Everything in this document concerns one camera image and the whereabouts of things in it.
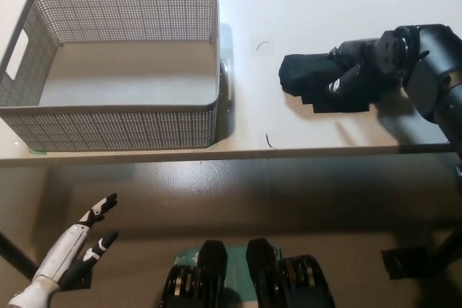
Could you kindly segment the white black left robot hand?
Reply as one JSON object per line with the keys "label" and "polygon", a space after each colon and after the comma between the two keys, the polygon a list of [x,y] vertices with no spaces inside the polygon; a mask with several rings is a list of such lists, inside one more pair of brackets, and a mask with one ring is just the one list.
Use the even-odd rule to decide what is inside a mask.
{"label": "white black left robot hand", "polygon": [[47,279],[60,289],[69,289],[83,279],[106,253],[118,237],[111,232],[81,254],[90,229],[105,218],[105,214],[118,203],[115,193],[103,198],[72,224],[48,251],[33,280]]}

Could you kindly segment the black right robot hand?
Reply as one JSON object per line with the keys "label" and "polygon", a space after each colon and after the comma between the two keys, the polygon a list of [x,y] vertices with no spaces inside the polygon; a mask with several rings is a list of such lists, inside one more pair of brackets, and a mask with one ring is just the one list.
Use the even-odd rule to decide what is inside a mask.
{"label": "black right robot hand", "polygon": [[340,76],[328,86],[332,95],[346,97],[370,87],[370,76],[375,71],[374,48],[377,41],[345,41],[328,52],[327,58],[343,68]]}

